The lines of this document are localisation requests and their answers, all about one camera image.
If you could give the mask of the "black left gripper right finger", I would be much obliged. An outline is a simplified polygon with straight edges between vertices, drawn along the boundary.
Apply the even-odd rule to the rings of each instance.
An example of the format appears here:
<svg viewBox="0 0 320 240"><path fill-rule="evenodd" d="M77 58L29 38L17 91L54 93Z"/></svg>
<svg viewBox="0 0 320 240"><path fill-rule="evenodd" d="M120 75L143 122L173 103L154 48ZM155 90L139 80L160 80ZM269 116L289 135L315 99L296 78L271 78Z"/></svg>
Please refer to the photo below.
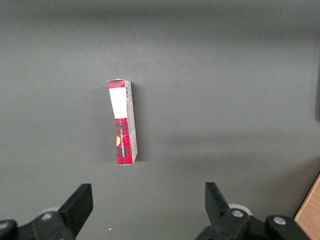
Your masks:
<svg viewBox="0 0 320 240"><path fill-rule="evenodd" d="M197 240L264 240L264 223L240 208L227 204L214 182L205 184L205 210L210 225L196 237Z"/></svg>

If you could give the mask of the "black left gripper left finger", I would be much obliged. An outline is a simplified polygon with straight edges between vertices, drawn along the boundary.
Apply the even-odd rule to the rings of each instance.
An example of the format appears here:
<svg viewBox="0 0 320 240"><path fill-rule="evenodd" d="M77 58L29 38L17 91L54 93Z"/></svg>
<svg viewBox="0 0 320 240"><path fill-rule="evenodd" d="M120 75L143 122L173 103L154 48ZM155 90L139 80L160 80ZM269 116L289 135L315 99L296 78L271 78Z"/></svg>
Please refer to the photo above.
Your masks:
<svg viewBox="0 0 320 240"><path fill-rule="evenodd" d="M58 208L42 212L18 228L19 240L74 240L93 210L90 183L81 184Z"/></svg>

